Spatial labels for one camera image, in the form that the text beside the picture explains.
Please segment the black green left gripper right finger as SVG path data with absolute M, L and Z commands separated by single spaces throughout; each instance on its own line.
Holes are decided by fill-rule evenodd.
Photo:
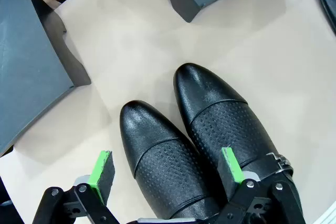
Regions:
M 217 170 L 227 204 L 215 223 L 305 222 L 293 168 L 284 156 L 268 153 L 241 168 L 232 148 L 223 147 Z

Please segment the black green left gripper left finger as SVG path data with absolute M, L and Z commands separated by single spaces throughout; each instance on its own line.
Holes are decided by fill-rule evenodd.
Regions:
M 101 151 L 88 176 L 69 190 L 49 187 L 45 190 L 33 223 L 75 223 L 86 217 L 91 223 L 118 223 L 107 207 L 115 168 L 112 152 Z

